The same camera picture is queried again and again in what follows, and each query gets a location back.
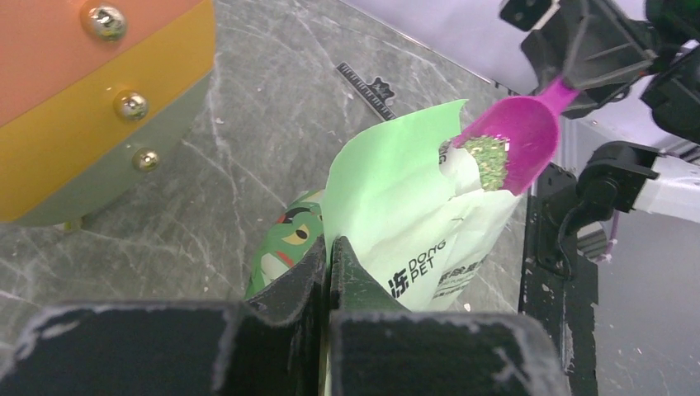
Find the yellow band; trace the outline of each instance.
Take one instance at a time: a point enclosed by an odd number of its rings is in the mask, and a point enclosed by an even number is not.
[[[214,8],[205,0],[0,128],[0,222],[34,208],[203,78],[213,66],[214,30]],[[129,122],[116,114],[113,102],[124,90],[149,101],[146,118]]]

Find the metal knob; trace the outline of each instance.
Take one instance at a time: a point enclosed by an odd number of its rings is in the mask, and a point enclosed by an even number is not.
[[[126,35],[126,17],[109,3],[86,5],[82,19],[85,28],[104,41],[118,41]]]
[[[134,167],[141,172],[151,172],[158,167],[160,157],[158,153],[150,148],[142,148],[134,154],[131,162],[134,164]]]
[[[128,121],[143,120],[149,113],[149,101],[137,92],[121,92],[114,101],[116,113]]]

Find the gray marble surface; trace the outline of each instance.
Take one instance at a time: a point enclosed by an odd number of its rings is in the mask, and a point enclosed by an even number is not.
[[[379,119],[334,70],[397,92],[397,115],[504,96],[337,0],[219,0],[215,72],[175,154],[83,229],[0,225],[0,359],[43,305],[76,299],[238,299],[267,228],[324,185],[343,144]],[[455,309],[514,311],[525,209]]]

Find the white panel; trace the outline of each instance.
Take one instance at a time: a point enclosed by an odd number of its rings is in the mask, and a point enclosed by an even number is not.
[[[530,92],[537,78],[520,43],[527,35],[499,19],[497,0],[344,0],[482,77],[517,92]],[[644,19],[644,0],[618,0],[630,18]],[[659,146],[669,137],[638,97],[639,82],[626,100],[589,116],[624,139]]]

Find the pink plastic scoop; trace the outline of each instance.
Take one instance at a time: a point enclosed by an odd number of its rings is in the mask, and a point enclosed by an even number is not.
[[[544,171],[559,145],[559,116],[579,95],[557,78],[536,97],[507,97],[467,126],[455,147],[470,138],[490,136],[508,141],[508,175],[504,190],[525,192]]]

